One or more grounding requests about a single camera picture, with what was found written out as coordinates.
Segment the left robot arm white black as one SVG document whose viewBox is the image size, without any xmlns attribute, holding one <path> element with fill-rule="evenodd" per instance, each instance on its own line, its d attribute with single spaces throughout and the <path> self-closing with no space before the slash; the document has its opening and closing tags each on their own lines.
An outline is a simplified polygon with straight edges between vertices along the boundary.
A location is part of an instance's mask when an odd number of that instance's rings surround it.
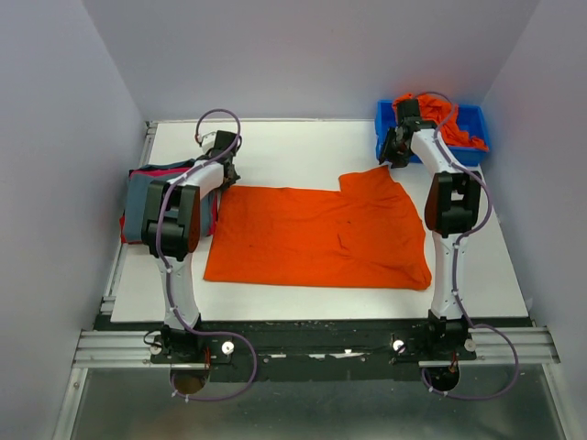
<svg viewBox="0 0 587 440">
<path fill-rule="evenodd" d="M 197 360 L 204 348 L 202 337 L 191 331 L 201 318 L 194 298 L 193 253 L 201 237 L 214 233 L 220 193 L 239 179 L 234 158 L 240 144 L 240 135 L 219 130 L 200 139 L 200 157 L 150 169 L 141 242 L 156 260 L 164 325 L 181 331 L 172 340 L 172 352 L 184 362 Z"/>
</svg>

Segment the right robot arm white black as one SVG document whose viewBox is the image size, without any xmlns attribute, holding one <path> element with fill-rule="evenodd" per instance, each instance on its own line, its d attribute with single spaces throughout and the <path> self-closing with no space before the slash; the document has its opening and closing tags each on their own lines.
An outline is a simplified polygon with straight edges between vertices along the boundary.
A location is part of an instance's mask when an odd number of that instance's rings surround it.
<svg viewBox="0 0 587 440">
<path fill-rule="evenodd" d="M 421 115 L 419 101 L 408 98 L 396 105 L 395 125 L 387 129 L 377 160 L 393 168 L 419 158 L 431 176 L 424 209 L 426 228 L 435 250 L 434 293 L 430 314 L 456 321 L 464 312 L 458 290 L 467 235 L 476 226 L 481 201 L 481 178 L 467 170 L 444 142 L 436 122 Z"/>
</svg>

